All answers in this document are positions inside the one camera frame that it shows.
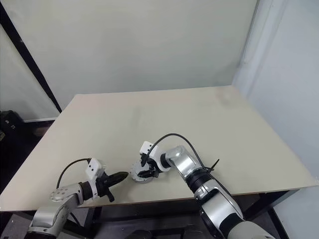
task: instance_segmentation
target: beige tabletop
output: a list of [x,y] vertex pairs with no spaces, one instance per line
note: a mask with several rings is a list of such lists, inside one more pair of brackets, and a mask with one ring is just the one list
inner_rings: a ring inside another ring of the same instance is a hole
[[[129,171],[147,140],[184,135],[206,166],[218,158],[213,175],[234,195],[315,186],[318,183],[288,146],[232,86],[184,90],[76,95],[17,171],[0,196],[1,211],[43,205],[64,167],[95,157],[107,173]],[[185,143],[170,137],[163,150]],[[61,186],[85,181],[87,164],[69,168]],[[148,184],[127,178],[111,188],[113,204],[191,198],[171,170]],[[109,204],[103,197],[83,206]]]

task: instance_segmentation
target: black table frame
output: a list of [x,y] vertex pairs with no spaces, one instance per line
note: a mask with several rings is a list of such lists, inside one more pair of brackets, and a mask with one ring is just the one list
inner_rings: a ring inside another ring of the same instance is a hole
[[[246,220],[253,220],[259,215],[268,212],[271,220],[274,223],[274,226],[280,236],[280,239],[289,239],[285,229],[283,228],[275,210],[273,207],[298,190],[290,190],[290,191],[281,191],[281,192],[271,192],[271,193],[262,193],[259,194],[260,198],[257,200],[254,204],[252,204],[247,210],[243,212],[244,218]],[[183,214],[193,214],[198,213],[198,208],[196,206],[196,202],[193,199],[188,200],[174,200],[174,201],[165,201],[162,203],[168,203],[172,204],[166,210],[160,210],[160,212],[152,211],[152,210],[145,210],[146,214],[138,214],[134,216],[125,216],[120,218],[109,218],[109,219],[101,219],[100,215],[102,212],[102,207],[95,207],[95,208],[89,208],[84,226],[78,226],[73,221],[67,220],[65,223],[65,226],[63,228],[63,232],[78,237],[78,238],[90,238],[93,239],[96,233],[99,230],[99,226],[102,222],[107,221],[122,221],[122,220],[134,220],[134,219],[140,219],[140,218],[150,218],[150,217],[168,217],[168,216],[178,216]],[[152,205],[152,203],[145,203],[144,205],[146,207],[147,204],[149,206]],[[32,220],[35,211],[23,211],[23,212],[13,212],[14,214],[17,214],[23,218],[27,218],[29,220]],[[169,229],[168,232],[174,232],[176,229]]]

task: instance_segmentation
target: black cable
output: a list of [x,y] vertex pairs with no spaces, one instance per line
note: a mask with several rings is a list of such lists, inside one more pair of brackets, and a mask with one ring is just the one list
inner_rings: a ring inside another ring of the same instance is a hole
[[178,134],[178,133],[169,133],[169,134],[166,134],[166,135],[164,135],[163,137],[161,137],[158,141],[156,141],[156,142],[152,145],[152,147],[151,147],[150,150],[148,151],[148,153],[147,153],[147,155],[146,155],[145,158],[147,159],[147,158],[149,157],[151,151],[154,149],[154,147],[155,147],[159,142],[161,142],[163,139],[165,139],[165,138],[167,138],[167,137],[169,137],[169,136],[177,136],[177,137],[180,137],[180,138],[184,139],[184,140],[188,143],[189,147],[193,150],[193,152],[194,152],[196,158],[198,159],[200,165],[206,170],[206,172],[208,172],[208,173],[211,172],[212,169],[214,168],[214,166],[216,165],[216,163],[218,162],[218,161],[217,161],[217,162],[213,165],[213,167],[211,167],[211,168],[205,167],[205,165],[204,165],[203,162],[201,161],[201,159],[200,159],[198,153],[196,152],[195,148],[193,147],[193,145],[188,141],[187,138],[185,138],[184,136],[182,136],[182,135],[180,135],[180,134]]
[[[56,184],[56,188],[58,189],[58,188],[60,187],[60,182],[61,182],[62,176],[63,176],[64,172],[65,172],[71,165],[73,165],[73,164],[75,164],[75,163],[77,163],[77,162],[81,162],[81,161],[87,161],[87,162],[89,163],[90,160],[91,160],[91,158],[81,158],[81,159],[75,160],[75,161],[73,161],[72,163],[68,164],[68,165],[64,168],[64,170],[62,171],[62,173],[60,174],[60,177],[59,177],[58,182],[57,182],[57,184]],[[76,218],[76,216],[75,216],[73,213],[70,213],[70,216],[73,217],[73,219],[74,219],[74,221],[76,222],[76,224],[81,227],[81,224],[80,224],[79,220]]]

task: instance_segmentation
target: floor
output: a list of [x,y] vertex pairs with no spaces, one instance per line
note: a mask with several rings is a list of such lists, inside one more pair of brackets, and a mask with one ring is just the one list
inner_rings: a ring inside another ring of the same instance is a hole
[[[47,126],[43,125],[32,125],[33,133],[36,136],[42,136],[48,129]],[[243,210],[249,207],[258,195],[245,195],[236,197],[238,204]],[[76,209],[73,213],[78,218],[81,225],[84,225],[88,209]],[[278,233],[267,213],[262,214],[257,217],[253,222],[260,225],[275,238],[280,239]],[[25,233],[30,225],[30,220],[22,218],[17,215],[12,215],[7,225],[4,227],[4,230],[1,234],[0,239],[22,239],[25,236]],[[100,225],[100,228],[96,234],[96,239],[124,239],[127,235],[132,233],[135,230],[158,230],[158,229],[168,229],[168,228],[181,228],[186,227],[187,225],[193,225],[195,229],[197,239],[213,238],[207,231],[204,223],[197,214],[191,215],[182,215],[174,217],[160,217],[160,218],[147,218],[147,219],[138,219],[138,220],[123,220],[116,222],[103,222]],[[66,233],[61,233],[58,237],[59,239],[74,239],[71,235]],[[179,236],[160,236],[159,239],[177,239]]]

